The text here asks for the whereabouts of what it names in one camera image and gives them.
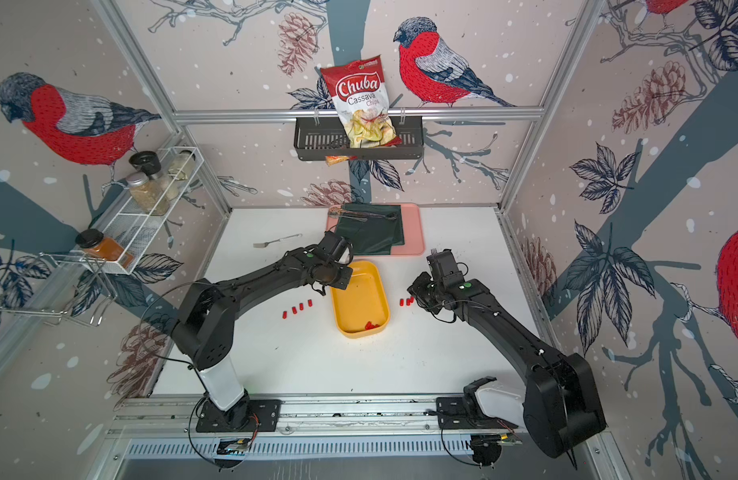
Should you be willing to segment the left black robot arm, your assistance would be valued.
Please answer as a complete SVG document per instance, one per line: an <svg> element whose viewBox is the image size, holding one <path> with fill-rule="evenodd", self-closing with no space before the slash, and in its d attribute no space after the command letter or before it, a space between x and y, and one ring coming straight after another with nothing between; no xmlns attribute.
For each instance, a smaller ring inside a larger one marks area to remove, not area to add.
<svg viewBox="0 0 738 480"><path fill-rule="evenodd" d="M193 283L180 305L170 337L188 356L212 405L222 413L246 408L248 393L229 358L235 322L256 306L292 289L310 286L324 296L345 290L353 269L351 242L326 231L317 244L289 250L274 263L220 282Z"/></svg>

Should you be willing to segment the yellow plastic storage box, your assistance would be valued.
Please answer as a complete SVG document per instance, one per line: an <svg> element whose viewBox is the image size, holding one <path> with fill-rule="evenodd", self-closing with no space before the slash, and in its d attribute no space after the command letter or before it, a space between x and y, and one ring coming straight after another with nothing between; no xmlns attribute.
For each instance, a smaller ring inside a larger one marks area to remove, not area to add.
<svg viewBox="0 0 738 480"><path fill-rule="evenodd" d="M390 308L377 266L360 260L350 267L350 283L346 290L332 290L332 303L338 330L347 338L358 339L381 332L389 323ZM365 330L367 322L380 327Z"/></svg>

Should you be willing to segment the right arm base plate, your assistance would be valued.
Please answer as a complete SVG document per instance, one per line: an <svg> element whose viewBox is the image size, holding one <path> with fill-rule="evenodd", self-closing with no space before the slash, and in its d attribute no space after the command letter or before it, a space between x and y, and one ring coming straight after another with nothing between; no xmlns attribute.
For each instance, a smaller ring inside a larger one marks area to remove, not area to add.
<svg viewBox="0 0 738 480"><path fill-rule="evenodd" d="M513 430L517 424L498 417L486 416L476 401L466 396L437 397L432 412L441 430Z"/></svg>

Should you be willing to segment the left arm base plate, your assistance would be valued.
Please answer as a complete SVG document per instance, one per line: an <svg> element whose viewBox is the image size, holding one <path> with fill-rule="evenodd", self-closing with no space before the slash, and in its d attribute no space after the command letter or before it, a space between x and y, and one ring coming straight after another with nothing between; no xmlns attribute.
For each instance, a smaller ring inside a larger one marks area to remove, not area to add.
<svg viewBox="0 0 738 480"><path fill-rule="evenodd" d="M210 400L199 408L198 433L274 432L282 402L277 399L247 400L241 407L222 411Z"/></svg>

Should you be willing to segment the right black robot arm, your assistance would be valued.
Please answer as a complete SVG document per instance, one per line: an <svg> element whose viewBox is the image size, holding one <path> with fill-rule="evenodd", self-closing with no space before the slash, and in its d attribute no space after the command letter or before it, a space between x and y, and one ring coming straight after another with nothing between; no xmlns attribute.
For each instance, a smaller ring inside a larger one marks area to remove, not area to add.
<svg viewBox="0 0 738 480"><path fill-rule="evenodd" d="M481 333L525 385L524 425L551 458L603 432L607 426L594 375L579 354L565 355L518 322L479 280L467 280L449 249L427 257L429 272L408 288L432 315L446 309Z"/></svg>

